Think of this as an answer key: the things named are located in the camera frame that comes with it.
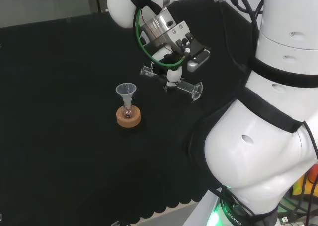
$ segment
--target black tablecloth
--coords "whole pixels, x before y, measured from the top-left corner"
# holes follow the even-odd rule
[[[199,201],[204,179],[182,141],[200,117],[226,102],[243,77],[225,50],[219,12],[210,0],[175,3],[170,11],[211,48],[193,74],[204,93],[193,102],[139,76],[149,62],[131,30],[109,14],[0,30],[0,206],[4,225],[98,226],[131,223],[179,202]],[[229,46],[246,62],[249,24],[231,8]],[[115,113],[117,85],[134,83],[140,125],[125,130]]]

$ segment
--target funnel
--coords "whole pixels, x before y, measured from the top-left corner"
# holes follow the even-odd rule
[[[118,124],[124,128],[132,128],[140,123],[140,109],[131,104],[131,98],[136,90],[137,87],[132,83],[123,83],[116,88],[116,93],[124,100],[124,106],[117,110],[116,117]]]
[[[136,92],[137,87],[132,83],[123,83],[116,88],[116,93],[118,93],[124,99],[124,108],[131,108],[131,98]]]

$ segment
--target green light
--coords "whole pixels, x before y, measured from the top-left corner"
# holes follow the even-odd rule
[[[215,208],[213,213],[211,213],[210,218],[208,220],[207,226],[216,226],[219,222],[219,215],[218,215],[218,207]]]

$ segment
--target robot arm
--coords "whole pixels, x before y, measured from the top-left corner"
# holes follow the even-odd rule
[[[153,73],[142,69],[141,74],[160,79],[166,91],[181,90],[197,100],[203,91],[202,83],[191,85],[181,81],[182,66],[187,64],[187,70],[194,72],[208,60],[210,51],[195,39],[185,21],[177,23],[173,19],[166,7],[174,1],[141,0],[139,4],[136,0],[107,0],[107,4],[119,26],[134,28],[140,49],[152,62]],[[157,15],[155,7],[160,10]]]

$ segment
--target wire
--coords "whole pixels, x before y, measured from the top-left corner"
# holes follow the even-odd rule
[[[313,137],[313,134],[310,130],[310,127],[308,126],[307,122],[304,121],[304,126],[309,134],[309,137],[312,141],[312,144],[313,144],[313,147],[314,147],[314,150],[315,150],[315,154],[316,154],[316,157],[317,157],[317,160],[318,160],[318,149],[317,149],[317,145],[316,145],[316,142],[315,142],[315,139]],[[309,204],[308,204],[308,209],[307,209],[307,215],[306,215],[306,223],[305,223],[305,226],[308,226],[308,223],[309,223],[309,217],[310,217],[310,210],[311,210],[311,207],[312,207],[312,203],[313,203],[313,198],[314,198],[314,192],[315,192],[315,188],[316,188],[316,185],[317,185],[317,182],[318,182],[318,175],[316,176],[316,179],[314,181],[314,184],[313,184],[313,187],[312,187],[312,190],[310,192],[310,199],[309,199]]]
[[[290,201],[290,200],[287,199],[286,197],[283,197],[283,199],[284,199],[288,204],[290,204],[290,205],[292,205],[292,206],[295,207],[295,208],[294,208],[293,210],[291,210],[291,211],[295,211],[295,212],[296,212],[297,210],[302,210],[302,211],[304,211],[304,212],[307,213],[307,210],[306,210],[306,209],[304,209],[303,207],[298,206],[299,202],[298,202],[298,204],[295,204],[294,202]]]
[[[260,14],[263,14],[263,12],[261,11],[262,8],[263,8],[263,6],[264,6],[264,0],[261,0],[260,3],[259,3],[259,5],[258,5],[257,8],[256,8],[256,11],[255,11],[255,18],[256,18],[256,20],[257,20],[257,18],[258,18],[258,16],[259,16]]]
[[[293,210],[289,209],[289,208],[284,208],[282,207],[283,209],[287,210],[287,214],[286,216],[288,215],[291,215],[291,214],[294,214],[294,213],[298,213],[297,210],[298,209],[301,209],[303,210],[304,212],[307,212],[307,210],[305,210],[304,208],[301,207],[302,203],[303,203],[303,200],[304,200],[304,196],[305,196],[305,187],[306,187],[306,181],[307,181],[307,177],[308,177],[308,174],[309,174],[309,171],[307,171],[304,175],[304,178],[303,178],[303,185],[302,185],[302,193],[301,193],[301,199],[300,201],[298,202],[298,204],[294,204],[290,201],[290,204],[296,206]]]
[[[232,4],[241,12],[243,13],[247,13],[248,14],[248,11],[246,9],[244,9],[243,7],[241,7],[239,5],[239,1],[238,0],[230,0],[232,2]],[[260,3],[258,4],[258,7],[260,6],[260,10],[258,12],[254,12],[255,13],[255,17],[257,19],[257,17],[260,15],[260,14],[263,14],[263,11],[261,11],[262,7],[264,6],[264,0],[261,0]]]
[[[257,48],[257,41],[258,41],[258,25],[256,22],[256,18],[254,16],[254,12],[248,2],[248,0],[241,0],[246,8],[246,10],[248,11],[248,15],[252,21],[252,46],[256,52],[256,48]]]
[[[229,42],[228,42],[228,34],[227,34],[227,28],[226,28],[226,24],[224,21],[224,13],[223,13],[223,7],[221,2],[218,3],[219,6],[219,11],[221,14],[221,19],[222,19],[222,25],[223,25],[223,36],[224,36],[224,42],[225,42],[225,48],[227,50],[227,53],[230,57],[230,59],[232,60],[233,64],[237,67],[239,67],[240,69],[242,68],[242,65],[240,65],[233,57],[233,55],[230,52],[230,47],[229,47]]]

